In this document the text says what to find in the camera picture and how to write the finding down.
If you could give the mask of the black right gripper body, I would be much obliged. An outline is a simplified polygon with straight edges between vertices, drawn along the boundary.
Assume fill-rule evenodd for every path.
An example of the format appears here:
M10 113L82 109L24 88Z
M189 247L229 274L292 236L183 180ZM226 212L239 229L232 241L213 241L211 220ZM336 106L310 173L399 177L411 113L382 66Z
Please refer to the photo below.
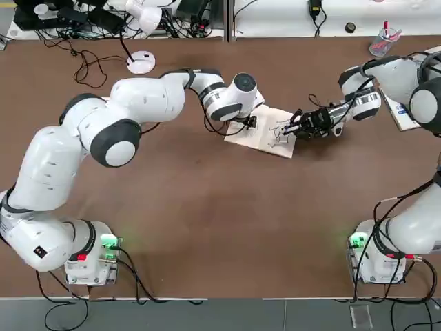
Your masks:
M325 137L333 124L327 108L319 108L302 116L302 128L309 139Z

